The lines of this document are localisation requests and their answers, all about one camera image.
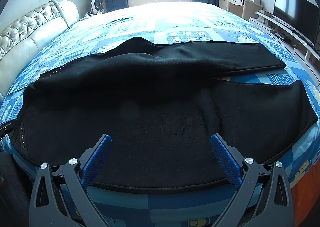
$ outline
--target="bed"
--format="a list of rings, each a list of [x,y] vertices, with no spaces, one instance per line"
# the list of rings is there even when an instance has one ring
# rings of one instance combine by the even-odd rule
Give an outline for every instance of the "bed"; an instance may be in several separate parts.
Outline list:
[[[3,94],[0,123],[17,117],[22,107],[24,89],[42,73],[79,57],[104,53],[136,36],[156,44],[196,40],[262,43],[283,60],[287,67],[268,73],[220,79],[273,85],[289,85],[301,80],[319,117],[320,93],[311,77],[294,57],[257,27],[216,6],[192,2],[154,3],[96,15],[67,27],[61,35],[39,49],[39,53],[21,68],[7,93]],[[88,104],[94,105],[94,100],[88,100]],[[4,151],[13,155],[29,178],[34,179],[38,169],[15,151],[8,136],[2,138],[1,145]],[[318,161],[319,156],[318,120],[280,158],[292,188]],[[234,191],[235,187],[230,184],[168,195],[120,193],[96,187],[88,188],[91,198],[108,223],[116,227],[206,226],[217,219]]]

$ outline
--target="circle pattern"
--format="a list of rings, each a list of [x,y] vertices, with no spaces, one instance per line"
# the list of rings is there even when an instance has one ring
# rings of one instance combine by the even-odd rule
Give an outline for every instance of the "circle pattern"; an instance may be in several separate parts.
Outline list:
[[[190,221],[189,222],[189,226],[190,227],[195,227],[195,226],[197,226],[198,225],[198,221],[197,220],[193,220],[193,221]]]
[[[193,37],[193,36],[189,36],[189,37],[187,37],[187,40],[189,40],[189,41],[196,41],[197,39],[196,39],[195,37]]]
[[[179,36],[180,34],[177,32],[170,33],[169,36]]]
[[[175,37],[175,38],[171,39],[171,41],[172,41],[172,42],[175,42],[175,43],[181,42],[181,41],[182,41],[182,38],[180,38],[180,37]]]

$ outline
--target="white cabinet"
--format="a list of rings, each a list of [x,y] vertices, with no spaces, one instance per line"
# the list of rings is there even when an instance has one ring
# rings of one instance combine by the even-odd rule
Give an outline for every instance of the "white cabinet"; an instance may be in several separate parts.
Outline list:
[[[264,24],[260,23],[258,20],[250,18],[249,22],[253,25],[255,25],[257,28],[259,28],[261,31],[265,32],[266,34],[269,34],[271,31],[271,28],[265,26]]]
[[[219,0],[219,7],[247,21],[250,17],[258,17],[256,12],[263,9],[255,0]]]

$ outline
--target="tv stand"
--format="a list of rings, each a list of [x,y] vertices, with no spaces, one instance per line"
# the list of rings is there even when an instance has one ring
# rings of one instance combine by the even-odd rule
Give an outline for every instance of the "tv stand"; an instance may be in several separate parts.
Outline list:
[[[280,40],[290,44],[290,38],[281,32],[274,33],[274,35]]]
[[[259,20],[253,20],[253,21],[258,21],[259,23],[262,23],[266,28],[270,28],[271,31],[278,32],[279,28],[281,28],[285,32],[287,32],[290,35],[290,37],[295,38],[297,41],[299,41],[305,47],[305,50],[306,50],[305,58],[307,60],[310,58],[311,55],[313,55],[317,60],[320,60],[319,54],[316,51],[314,51],[313,48],[305,40],[303,40],[299,35],[297,35],[289,27],[282,24],[281,22],[279,22],[277,19],[273,17],[269,17],[260,12],[257,12],[256,14],[259,15],[260,18]]]
[[[316,83],[317,88],[320,89],[320,73],[312,63],[312,60],[314,59],[320,61],[319,54],[294,31],[292,31],[289,27],[282,24],[275,18],[264,15],[261,12],[257,12],[256,14],[259,16],[259,19],[250,18],[250,23],[257,26],[266,34],[270,35],[284,48],[286,48],[308,72],[313,81]],[[291,42],[285,42],[275,36],[274,34],[277,32],[283,32],[284,34],[286,34],[289,38],[292,39]]]

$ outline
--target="dresser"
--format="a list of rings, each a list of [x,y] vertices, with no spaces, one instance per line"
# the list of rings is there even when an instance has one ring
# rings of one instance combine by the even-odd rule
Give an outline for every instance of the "dresser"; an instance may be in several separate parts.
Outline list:
[[[219,8],[249,21],[250,18],[258,18],[256,12],[263,9],[263,6],[260,0],[219,0]]]

